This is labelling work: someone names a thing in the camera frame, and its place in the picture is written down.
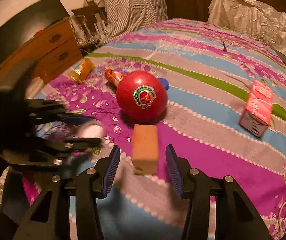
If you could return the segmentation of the white round lid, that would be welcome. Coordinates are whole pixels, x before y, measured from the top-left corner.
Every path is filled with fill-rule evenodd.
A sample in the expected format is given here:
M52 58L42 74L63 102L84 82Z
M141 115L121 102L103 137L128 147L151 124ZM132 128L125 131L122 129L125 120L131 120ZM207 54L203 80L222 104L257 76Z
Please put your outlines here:
M77 135L79 138L103 139L104 128L102 123L97 120L88 121L78 128Z

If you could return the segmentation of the yellow snack wrapper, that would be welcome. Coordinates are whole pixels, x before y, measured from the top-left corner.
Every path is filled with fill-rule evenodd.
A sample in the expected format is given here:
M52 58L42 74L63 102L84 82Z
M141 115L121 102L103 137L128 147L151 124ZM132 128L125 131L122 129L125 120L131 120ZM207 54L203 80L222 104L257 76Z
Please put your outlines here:
M82 83L94 68L94 64L86 57L80 62L80 65L77 68L68 72L68 77L70 77L72 81Z

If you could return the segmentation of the wooden chest of drawers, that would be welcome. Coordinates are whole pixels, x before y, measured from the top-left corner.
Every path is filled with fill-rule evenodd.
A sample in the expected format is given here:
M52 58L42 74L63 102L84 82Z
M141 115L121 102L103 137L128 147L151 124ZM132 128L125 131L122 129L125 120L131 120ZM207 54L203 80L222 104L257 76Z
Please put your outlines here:
M0 64L0 79L8 76L17 63L28 59L38 62L32 77L49 83L82 57L70 21L62 20L37 33L8 56Z

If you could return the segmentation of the orange small wrapper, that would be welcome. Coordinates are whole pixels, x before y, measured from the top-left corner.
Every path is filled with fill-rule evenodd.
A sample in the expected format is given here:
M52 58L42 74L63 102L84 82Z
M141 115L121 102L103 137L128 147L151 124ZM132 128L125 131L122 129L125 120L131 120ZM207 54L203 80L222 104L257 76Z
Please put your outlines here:
M121 72L114 71L111 68L105 68L104 77L109 83L113 84L115 87L118 87L125 75L123 75Z

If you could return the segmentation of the beige sponge block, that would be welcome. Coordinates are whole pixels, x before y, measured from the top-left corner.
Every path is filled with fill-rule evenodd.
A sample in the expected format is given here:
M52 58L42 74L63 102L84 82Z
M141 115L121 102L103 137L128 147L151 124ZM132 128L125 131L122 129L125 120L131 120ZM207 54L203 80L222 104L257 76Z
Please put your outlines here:
M151 175L158 172L159 147L157 126L134 125L131 160L134 165L134 173L137 175Z

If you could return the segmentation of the black television screen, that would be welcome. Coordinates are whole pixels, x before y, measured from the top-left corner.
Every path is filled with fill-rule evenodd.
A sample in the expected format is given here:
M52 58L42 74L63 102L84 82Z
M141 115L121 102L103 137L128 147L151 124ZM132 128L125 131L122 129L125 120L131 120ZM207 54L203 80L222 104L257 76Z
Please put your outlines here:
M69 14L60 0L40 0L0 27L0 64L38 31Z

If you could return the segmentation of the red pomegranate with sticker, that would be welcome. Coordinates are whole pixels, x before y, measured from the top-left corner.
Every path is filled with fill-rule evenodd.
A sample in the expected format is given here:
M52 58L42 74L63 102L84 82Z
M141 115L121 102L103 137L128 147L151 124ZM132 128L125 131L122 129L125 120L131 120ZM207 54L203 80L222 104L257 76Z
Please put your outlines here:
M150 122L161 116L167 105L167 91L152 74L142 70L126 75L118 84L119 107L136 122Z

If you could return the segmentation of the pink drink carton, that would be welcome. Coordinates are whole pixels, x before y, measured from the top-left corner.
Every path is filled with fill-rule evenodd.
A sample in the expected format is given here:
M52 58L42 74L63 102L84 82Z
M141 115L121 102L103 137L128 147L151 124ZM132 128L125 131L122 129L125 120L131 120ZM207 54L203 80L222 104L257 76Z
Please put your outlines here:
M255 137L262 137L270 125L272 103L273 91L267 85L254 80L239 125Z

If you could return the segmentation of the purple floral bed sheet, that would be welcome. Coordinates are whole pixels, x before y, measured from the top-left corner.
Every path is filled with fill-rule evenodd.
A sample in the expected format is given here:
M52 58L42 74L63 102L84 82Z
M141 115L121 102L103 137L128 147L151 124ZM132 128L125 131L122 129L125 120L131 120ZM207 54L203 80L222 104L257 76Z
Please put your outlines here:
M113 188L97 201L105 239L180 239L189 202L175 194L165 148L211 177L233 176L259 211L273 239L286 234L286 66L277 53L252 38L208 23L174 19L125 35L89 55L86 82L62 74L38 94L59 100L104 125L101 149L80 161L92 167L114 145L121 160ZM167 112L157 123L156 175L133 172L133 125L121 112L103 76L105 68L165 78ZM273 91L270 125L257 138L239 125L253 81Z

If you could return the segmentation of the blue bottle cap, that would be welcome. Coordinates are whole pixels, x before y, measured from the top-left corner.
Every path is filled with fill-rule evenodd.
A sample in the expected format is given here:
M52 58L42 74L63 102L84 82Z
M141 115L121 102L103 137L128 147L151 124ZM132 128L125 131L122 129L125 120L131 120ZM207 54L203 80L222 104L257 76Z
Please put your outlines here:
M169 83L166 79L164 78L158 78L158 81L163 85L165 90L169 89Z

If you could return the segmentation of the grey striped cloth cover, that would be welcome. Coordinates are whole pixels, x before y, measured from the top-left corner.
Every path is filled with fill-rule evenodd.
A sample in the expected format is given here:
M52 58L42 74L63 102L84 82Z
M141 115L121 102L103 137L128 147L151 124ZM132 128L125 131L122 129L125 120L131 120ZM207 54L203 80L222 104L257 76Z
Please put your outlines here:
M168 19L165 0L85 0L104 8L107 29L102 44Z

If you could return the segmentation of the white satin cloth cover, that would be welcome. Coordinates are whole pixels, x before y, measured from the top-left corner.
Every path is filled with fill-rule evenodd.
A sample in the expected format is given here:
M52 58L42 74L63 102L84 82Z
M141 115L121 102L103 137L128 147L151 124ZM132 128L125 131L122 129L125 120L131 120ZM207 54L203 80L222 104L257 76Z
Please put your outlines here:
M211 0L208 22L255 38L286 55L286 12L257 0Z

